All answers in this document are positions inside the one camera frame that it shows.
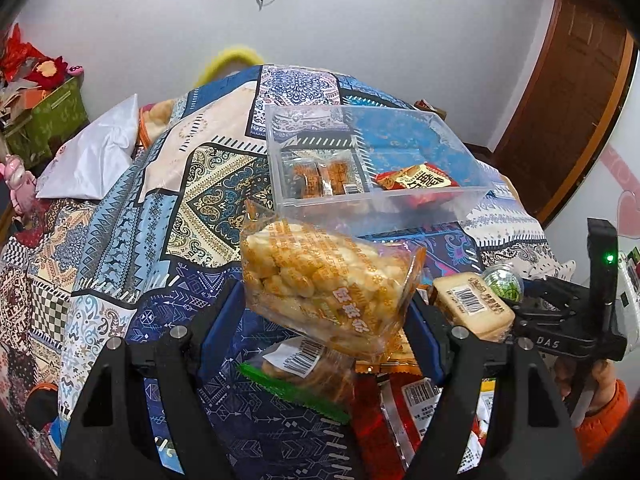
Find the brown door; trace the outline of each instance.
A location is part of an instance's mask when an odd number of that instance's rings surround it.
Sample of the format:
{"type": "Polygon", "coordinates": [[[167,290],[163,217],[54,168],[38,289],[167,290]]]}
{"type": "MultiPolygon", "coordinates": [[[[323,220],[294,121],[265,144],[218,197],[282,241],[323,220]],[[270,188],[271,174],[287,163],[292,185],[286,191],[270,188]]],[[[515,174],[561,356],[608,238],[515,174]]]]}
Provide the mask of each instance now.
{"type": "Polygon", "coordinates": [[[556,0],[540,58],[494,154],[540,222],[597,156],[620,102],[633,42],[606,4],[556,0]]]}

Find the heart wall sticker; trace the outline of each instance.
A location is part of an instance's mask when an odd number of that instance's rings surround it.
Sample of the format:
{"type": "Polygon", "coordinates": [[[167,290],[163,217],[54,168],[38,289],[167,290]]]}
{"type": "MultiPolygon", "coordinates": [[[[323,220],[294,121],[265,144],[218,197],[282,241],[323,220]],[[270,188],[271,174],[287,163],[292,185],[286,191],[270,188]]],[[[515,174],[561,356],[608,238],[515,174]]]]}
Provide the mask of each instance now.
{"type": "Polygon", "coordinates": [[[640,182],[620,154],[610,145],[602,150],[600,160],[622,188],[618,199],[618,235],[640,238],[640,182]]]}

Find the pillow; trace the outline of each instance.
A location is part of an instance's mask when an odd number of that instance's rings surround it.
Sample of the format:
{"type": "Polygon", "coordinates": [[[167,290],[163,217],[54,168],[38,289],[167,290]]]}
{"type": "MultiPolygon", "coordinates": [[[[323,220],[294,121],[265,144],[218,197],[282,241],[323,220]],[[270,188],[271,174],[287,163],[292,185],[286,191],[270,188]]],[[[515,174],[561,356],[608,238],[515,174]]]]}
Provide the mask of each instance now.
{"type": "Polygon", "coordinates": [[[42,172],[37,198],[101,200],[132,164],[138,95],[115,105],[69,139],[42,172]]]}

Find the silver screw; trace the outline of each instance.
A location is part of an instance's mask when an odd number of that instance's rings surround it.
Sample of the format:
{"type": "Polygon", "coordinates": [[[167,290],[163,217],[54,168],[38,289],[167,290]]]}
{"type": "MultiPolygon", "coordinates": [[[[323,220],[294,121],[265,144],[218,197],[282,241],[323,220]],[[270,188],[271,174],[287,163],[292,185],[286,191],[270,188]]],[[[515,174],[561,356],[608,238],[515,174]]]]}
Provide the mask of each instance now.
{"type": "Polygon", "coordinates": [[[456,339],[466,339],[469,337],[469,330],[463,326],[456,325],[451,329],[451,335],[456,339]]]}
{"type": "Polygon", "coordinates": [[[169,330],[169,335],[174,339],[181,339],[187,335],[187,327],[182,325],[174,326],[171,330],[169,330]]]}
{"type": "Polygon", "coordinates": [[[115,350],[117,348],[120,348],[121,344],[122,339],[120,339],[119,337],[112,337],[107,341],[107,348],[109,350],[115,350]]]}
{"type": "Polygon", "coordinates": [[[533,350],[533,341],[528,337],[519,337],[518,346],[523,350],[533,350]]]}

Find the das logo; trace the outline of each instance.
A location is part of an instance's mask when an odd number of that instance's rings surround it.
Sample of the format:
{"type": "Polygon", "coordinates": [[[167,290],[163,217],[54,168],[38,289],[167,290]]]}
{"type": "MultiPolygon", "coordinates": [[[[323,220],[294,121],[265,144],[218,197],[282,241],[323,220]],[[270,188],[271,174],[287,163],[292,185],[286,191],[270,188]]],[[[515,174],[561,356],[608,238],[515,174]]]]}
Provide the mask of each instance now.
{"type": "Polygon", "coordinates": [[[560,344],[560,341],[551,341],[551,339],[546,338],[541,335],[538,340],[536,341],[536,345],[540,345],[540,346],[546,346],[547,348],[558,348],[558,345],[560,344]]]}

